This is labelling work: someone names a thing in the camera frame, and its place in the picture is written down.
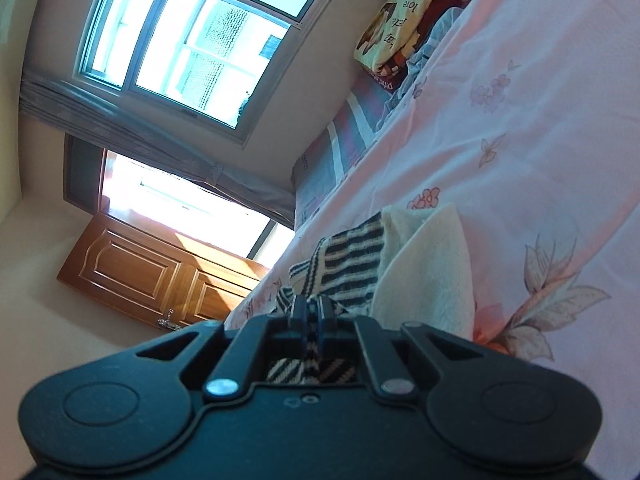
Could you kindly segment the pink floral bed sheet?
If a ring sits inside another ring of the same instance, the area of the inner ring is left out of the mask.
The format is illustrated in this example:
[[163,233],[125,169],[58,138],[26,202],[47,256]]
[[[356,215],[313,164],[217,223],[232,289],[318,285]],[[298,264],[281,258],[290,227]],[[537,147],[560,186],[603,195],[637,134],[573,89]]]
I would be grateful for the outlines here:
[[639,474],[639,0],[472,0],[366,156],[228,317],[386,206],[457,209],[477,344],[589,386],[588,462]]

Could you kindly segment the grey left curtain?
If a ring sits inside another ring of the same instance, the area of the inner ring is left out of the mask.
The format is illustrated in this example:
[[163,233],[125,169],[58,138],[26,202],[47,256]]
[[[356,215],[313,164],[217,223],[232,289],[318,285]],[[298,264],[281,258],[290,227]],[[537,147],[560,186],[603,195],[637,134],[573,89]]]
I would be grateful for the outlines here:
[[70,82],[24,70],[20,110],[77,139],[209,188],[290,229],[294,226],[292,192],[218,162]]

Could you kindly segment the cream striped knit sweater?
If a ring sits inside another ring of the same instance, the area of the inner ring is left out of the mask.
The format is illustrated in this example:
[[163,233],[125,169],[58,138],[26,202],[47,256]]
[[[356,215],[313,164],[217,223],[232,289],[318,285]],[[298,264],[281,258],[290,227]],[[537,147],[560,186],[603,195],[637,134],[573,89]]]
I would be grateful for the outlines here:
[[294,264],[271,310],[289,314],[294,298],[326,297],[336,315],[374,318],[386,330],[420,322],[470,339],[474,327],[468,244],[455,206],[388,206],[349,230],[326,237]]

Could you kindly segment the glass sliding window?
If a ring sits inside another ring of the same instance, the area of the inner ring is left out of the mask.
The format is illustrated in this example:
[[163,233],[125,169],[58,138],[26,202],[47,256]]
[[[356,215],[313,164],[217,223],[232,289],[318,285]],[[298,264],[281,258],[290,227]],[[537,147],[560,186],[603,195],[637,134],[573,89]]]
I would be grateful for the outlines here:
[[94,0],[76,70],[236,144],[331,0]]

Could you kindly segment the yellow red folded blanket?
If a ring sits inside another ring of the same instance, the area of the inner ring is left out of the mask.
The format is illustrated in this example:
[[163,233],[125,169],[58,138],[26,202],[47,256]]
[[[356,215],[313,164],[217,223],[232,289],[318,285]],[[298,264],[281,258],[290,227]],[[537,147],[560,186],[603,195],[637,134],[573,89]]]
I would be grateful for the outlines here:
[[408,61],[424,45],[436,22],[462,0],[387,0],[360,36],[355,60],[385,90],[397,90]]

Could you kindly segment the striped mattress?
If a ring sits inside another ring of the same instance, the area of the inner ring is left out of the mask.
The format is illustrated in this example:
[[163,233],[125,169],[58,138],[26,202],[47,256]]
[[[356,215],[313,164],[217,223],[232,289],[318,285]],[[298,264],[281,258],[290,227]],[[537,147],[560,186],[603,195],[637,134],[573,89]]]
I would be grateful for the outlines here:
[[312,218],[375,140],[390,92],[362,72],[346,100],[292,169],[294,229]]

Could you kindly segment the brown wooden door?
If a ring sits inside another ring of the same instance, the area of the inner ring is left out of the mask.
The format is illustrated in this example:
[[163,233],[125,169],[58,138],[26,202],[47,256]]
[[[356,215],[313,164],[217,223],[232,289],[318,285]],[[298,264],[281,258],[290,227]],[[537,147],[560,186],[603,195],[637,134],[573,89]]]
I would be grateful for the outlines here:
[[224,322],[268,273],[167,226],[95,214],[58,280],[160,330]]

